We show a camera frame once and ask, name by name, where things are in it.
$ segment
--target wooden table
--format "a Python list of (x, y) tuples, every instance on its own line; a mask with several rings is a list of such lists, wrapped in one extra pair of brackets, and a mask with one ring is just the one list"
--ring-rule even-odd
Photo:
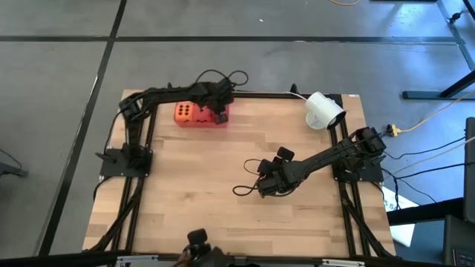
[[(125, 90), (124, 96), (132, 92)], [(359, 97), (342, 95), (342, 99), (349, 133), (364, 127)], [(257, 178), (243, 169), (246, 159), (272, 160), (281, 146), (294, 151), (295, 159), (305, 159), (330, 147), (329, 132), (306, 125), (301, 99), (236, 99), (230, 111), (228, 128), (180, 128), (173, 120), (174, 104), (159, 106), (153, 165), (145, 180), (133, 251), (179, 254), (188, 243), (187, 233), (205, 228), (209, 242), (231, 254), (348, 257), (331, 167), (311, 174), (288, 197), (232, 193), (235, 185), (252, 185)], [(123, 137), (120, 116), (112, 146), (119, 148)], [(249, 162), (246, 167), (255, 171), (257, 165)], [(112, 178), (98, 190), (84, 248), (95, 245), (116, 219), (123, 185), (124, 178)], [(367, 224), (394, 254), (380, 191), (365, 182), (359, 188)], [(120, 248), (127, 230), (126, 222)], [(353, 231), (361, 254), (354, 222)]]

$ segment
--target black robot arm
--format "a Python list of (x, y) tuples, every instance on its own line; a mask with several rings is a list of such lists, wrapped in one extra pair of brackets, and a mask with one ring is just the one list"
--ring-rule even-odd
[(262, 197), (286, 196), (312, 172), (333, 163), (338, 163), (346, 173), (358, 177), (359, 172), (372, 168), (384, 159), (381, 154), (385, 148), (374, 128), (359, 129), (337, 145), (302, 161), (292, 161), (294, 153), (281, 147), (272, 162), (267, 159), (261, 161), (256, 187)]
[(173, 88), (171, 84), (168, 84), (167, 88), (149, 88), (123, 99), (119, 103), (119, 113), (125, 121), (125, 142), (122, 149), (108, 149), (103, 154), (96, 153), (104, 160), (103, 169), (113, 168), (119, 170), (119, 174), (127, 174), (130, 170), (141, 174), (148, 173), (151, 151), (141, 146), (140, 131), (144, 120), (153, 110), (159, 104), (191, 101), (200, 107), (206, 106), (216, 115), (215, 123), (221, 124), (228, 121), (224, 111), (226, 106), (234, 101), (232, 91), (236, 85), (225, 76), (219, 82), (195, 82), (184, 88)]

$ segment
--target white camera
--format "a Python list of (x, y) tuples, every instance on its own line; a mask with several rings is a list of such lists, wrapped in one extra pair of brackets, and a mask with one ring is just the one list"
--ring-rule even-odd
[(305, 121), (307, 125), (316, 130), (334, 128), (347, 114), (333, 99), (329, 99), (322, 93), (311, 95), (305, 102), (309, 110)]

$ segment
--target desk leg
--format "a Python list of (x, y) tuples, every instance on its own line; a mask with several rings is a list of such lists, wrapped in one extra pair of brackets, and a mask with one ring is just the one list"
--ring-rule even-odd
[[(403, 99), (419, 99), (419, 100), (455, 100), (466, 94), (461, 93), (475, 82), (475, 70), (470, 72), (467, 76), (461, 78), (458, 82), (451, 85), (442, 92), (437, 91), (404, 91), (402, 92)], [(475, 100), (475, 93), (471, 96), (465, 97), (463, 100)]]
[(431, 220), (443, 220), (445, 215), (463, 219), (463, 197), (445, 200), (438, 203), (420, 205), (414, 208), (404, 208), (387, 212), (389, 225), (405, 225)]
[(28, 175), (28, 172), (20, 168), (13, 167), (12, 165), (0, 162), (0, 176), (2, 174), (13, 174), (18, 177), (26, 177)]

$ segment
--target gray floor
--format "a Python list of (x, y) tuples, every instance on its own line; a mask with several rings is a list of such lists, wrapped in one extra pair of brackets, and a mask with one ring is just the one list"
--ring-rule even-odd
[[(461, 1), (445, 3), (450, 14), (462, 6)], [(119, 1), (112, 0), (2, 1), (0, 35), (108, 36), (118, 5)], [(475, 56), (475, 24), (464, 15), (456, 25)], [(127, 4), (119, 35), (391, 37), (451, 36), (451, 32), (436, 4), (362, 0), (355, 7), (339, 7), (310, 0), (136, 0)], [(102, 42), (0, 42), (0, 111), (4, 114), (0, 148), (30, 170), (26, 179), (0, 178), (0, 258), (35, 253), (104, 47)], [(244, 90), (285, 91), (296, 83), (303, 92), (360, 94), (367, 124), (377, 128), (387, 123), (409, 128), (447, 104), (402, 101), (403, 90), (442, 90), (469, 71), (454, 44), (116, 43), (53, 244), (54, 254), (82, 247), (101, 164), (94, 152), (104, 144), (122, 90), (167, 82), (187, 85), (208, 68), (224, 73), (245, 70), (250, 80)], [(474, 108), (473, 102), (457, 103), (417, 130), (387, 139), (387, 151), (397, 156), (458, 139), (464, 135), (465, 118), (475, 115)], [(386, 159), (383, 166), (395, 171), (424, 157)], [(463, 160), (463, 149), (459, 149), (407, 173)], [(461, 168), (408, 182), (436, 200), (462, 196)], [(386, 185), (393, 188), (390, 180)], [(405, 185), (400, 185), (400, 191), (414, 202), (430, 202)], [(434, 239), (441, 242), (442, 235), (418, 229), (426, 228), (416, 228), (413, 247), (397, 250), (406, 258), (426, 260), (415, 251)]]

